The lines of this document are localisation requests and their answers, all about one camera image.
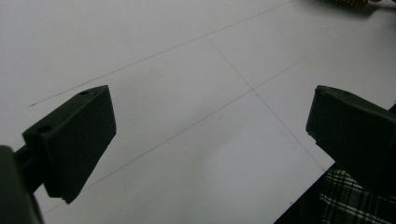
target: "screw hole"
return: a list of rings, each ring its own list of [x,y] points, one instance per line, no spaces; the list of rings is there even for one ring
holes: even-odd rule
[[[50,126],[43,126],[43,127],[41,127],[41,128],[38,128],[37,129],[37,132],[38,133],[46,133],[47,131],[49,131],[50,130]]]

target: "checkered clothing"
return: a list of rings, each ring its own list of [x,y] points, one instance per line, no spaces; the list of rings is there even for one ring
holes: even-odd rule
[[[319,195],[321,223],[396,223],[396,197],[377,197],[365,191],[347,172],[331,168]]]

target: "dark object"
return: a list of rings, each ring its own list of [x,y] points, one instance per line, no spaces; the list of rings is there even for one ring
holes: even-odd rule
[[[396,191],[396,115],[359,96],[318,86],[308,133],[366,190]]]
[[[14,155],[2,147],[0,169],[7,182],[0,184],[1,204],[6,206],[1,207],[0,223],[41,223],[1,218],[19,215],[21,209],[38,211],[31,200],[42,183],[50,197],[73,202],[115,134],[110,91],[101,86],[75,95],[26,130],[26,146]]]

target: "black and white plaid cloth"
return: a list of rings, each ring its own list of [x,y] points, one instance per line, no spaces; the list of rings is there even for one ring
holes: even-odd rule
[[[347,172],[333,167],[319,195],[321,223],[396,223],[396,197],[377,197],[365,191]]]

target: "white surface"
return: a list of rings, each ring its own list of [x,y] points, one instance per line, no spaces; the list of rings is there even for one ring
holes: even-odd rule
[[[45,218],[85,224],[272,223],[321,174],[251,92]]]
[[[68,206],[35,193],[47,223],[285,212],[332,164],[304,130],[315,87],[385,108],[396,95],[393,10],[288,2],[1,2],[1,144],[20,148],[24,130],[91,87],[109,85],[115,108],[89,188]]]

